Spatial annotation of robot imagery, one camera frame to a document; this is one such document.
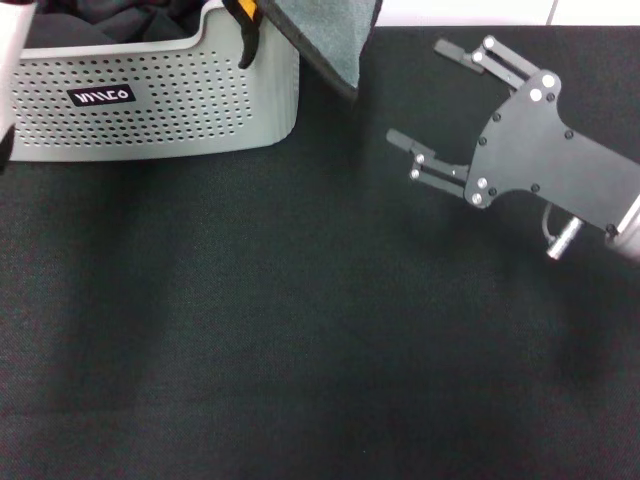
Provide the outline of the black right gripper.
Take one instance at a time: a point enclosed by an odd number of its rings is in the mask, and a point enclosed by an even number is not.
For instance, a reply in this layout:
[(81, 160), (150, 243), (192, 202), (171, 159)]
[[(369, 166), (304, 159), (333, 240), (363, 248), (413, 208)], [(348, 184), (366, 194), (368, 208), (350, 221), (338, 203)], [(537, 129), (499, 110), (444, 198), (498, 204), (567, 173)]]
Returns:
[(386, 140), (411, 157), (412, 182), (464, 197), (481, 209), (500, 195), (526, 191), (601, 230), (614, 227), (621, 234), (631, 226), (639, 212), (639, 165), (563, 123), (562, 83), (555, 73), (540, 71), (492, 35), (469, 52), (441, 38), (434, 51), (518, 90), (496, 111), (500, 119), (486, 124), (470, 168), (445, 162), (389, 129)]

